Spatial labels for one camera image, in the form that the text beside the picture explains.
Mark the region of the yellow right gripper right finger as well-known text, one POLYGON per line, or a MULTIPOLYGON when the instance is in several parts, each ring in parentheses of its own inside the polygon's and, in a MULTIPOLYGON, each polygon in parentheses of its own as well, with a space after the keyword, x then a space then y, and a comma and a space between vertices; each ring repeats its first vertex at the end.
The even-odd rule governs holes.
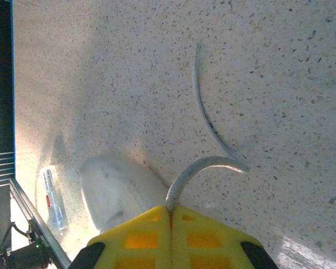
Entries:
POLYGON ((173 268, 277 268, 260 241, 186 207, 172 212, 173 268))

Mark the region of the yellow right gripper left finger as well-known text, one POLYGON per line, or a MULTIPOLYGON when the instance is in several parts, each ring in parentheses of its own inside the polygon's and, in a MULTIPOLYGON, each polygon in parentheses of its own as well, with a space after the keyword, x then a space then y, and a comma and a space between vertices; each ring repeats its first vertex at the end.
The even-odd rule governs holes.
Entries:
POLYGON ((157 206, 89 240, 70 268, 171 268, 170 214, 157 206))

